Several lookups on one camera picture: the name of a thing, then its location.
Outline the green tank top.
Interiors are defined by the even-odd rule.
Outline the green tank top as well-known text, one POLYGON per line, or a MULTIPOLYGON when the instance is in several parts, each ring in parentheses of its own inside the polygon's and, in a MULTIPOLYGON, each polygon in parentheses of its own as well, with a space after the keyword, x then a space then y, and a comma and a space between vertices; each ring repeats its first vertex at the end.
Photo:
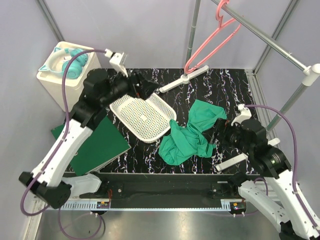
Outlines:
POLYGON ((203 132, 211 129, 218 119, 226 118, 223 107, 196 100, 188 112, 185 127, 173 119, 169 121, 170 134, 163 137, 158 154, 171 166, 178 166, 192 156, 211 157, 216 145, 210 144, 203 132))

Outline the pink plastic hanger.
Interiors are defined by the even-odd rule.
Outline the pink plastic hanger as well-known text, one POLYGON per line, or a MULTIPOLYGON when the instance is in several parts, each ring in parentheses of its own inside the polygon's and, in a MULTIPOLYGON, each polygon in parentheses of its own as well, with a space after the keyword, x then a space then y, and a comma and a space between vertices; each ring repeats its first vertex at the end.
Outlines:
POLYGON ((190 67, 191 63, 196 59, 196 57, 201 53, 202 50, 206 48, 206 46, 213 40, 213 38, 218 35, 222 30, 227 28, 229 25, 233 24, 237 20, 233 17, 227 21, 224 21, 224 15, 221 14, 222 7, 226 7, 230 3, 229 0, 221 0, 215 11, 215 19, 218 22, 217 28, 208 36, 208 38, 198 47, 198 49, 194 52, 194 54, 190 57, 190 59, 184 65, 184 72, 186 74, 193 73, 196 69, 198 69, 201 65, 203 65, 207 60, 209 60, 214 54, 216 54, 224 45, 227 44, 240 30, 242 24, 240 23, 235 30, 226 37, 217 47, 215 47, 206 57, 200 60, 195 66, 190 67))

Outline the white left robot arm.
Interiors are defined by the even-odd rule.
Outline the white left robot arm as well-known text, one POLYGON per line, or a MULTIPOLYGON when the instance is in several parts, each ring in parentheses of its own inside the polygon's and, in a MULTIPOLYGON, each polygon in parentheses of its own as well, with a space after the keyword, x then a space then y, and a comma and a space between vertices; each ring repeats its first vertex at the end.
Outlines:
POLYGON ((125 95, 145 101, 158 88, 158 83, 146 79, 139 71, 129 76, 118 73, 110 79, 105 69, 90 70, 78 102, 66 115, 63 130, 50 151, 31 172, 20 174, 18 180, 26 187, 23 197, 31 192, 53 209, 61 208, 73 196, 92 193, 103 198, 108 186, 99 174, 64 177, 65 169, 106 117, 110 104, 125 95))

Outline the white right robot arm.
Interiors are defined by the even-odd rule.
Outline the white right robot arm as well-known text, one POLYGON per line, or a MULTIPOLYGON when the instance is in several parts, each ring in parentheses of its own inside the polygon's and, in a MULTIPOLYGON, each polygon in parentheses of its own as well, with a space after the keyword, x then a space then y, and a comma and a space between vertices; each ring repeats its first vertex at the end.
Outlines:
POLYGON ((219 118, 213 125, 213 138, 222 145, 239 149, 247 155, 254 170, 266 180, 281 204, 261 192, 244 173, 228 179, 227 192, 232 198, 242 197, 254 205, 276 228, 282 240, 318 240, 320 222, 317 215, 303 209, 309 208, 306 199, 298 195, 294 185, 293 170, 285 154, 268 143, 266 129, 256 119, 232 123, 219 118))

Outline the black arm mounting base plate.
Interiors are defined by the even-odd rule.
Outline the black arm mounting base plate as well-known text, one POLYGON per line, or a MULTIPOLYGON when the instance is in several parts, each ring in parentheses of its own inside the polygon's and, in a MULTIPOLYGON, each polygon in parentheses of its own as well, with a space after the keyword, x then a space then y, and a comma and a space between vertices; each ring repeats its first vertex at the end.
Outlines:
POLYGON ((112 210, 204 210, 221 208, 222 200, 242 200, 228 185, 228 174, 101 173, 99 177, 99 192, 80 198, 110 197, 112 210))

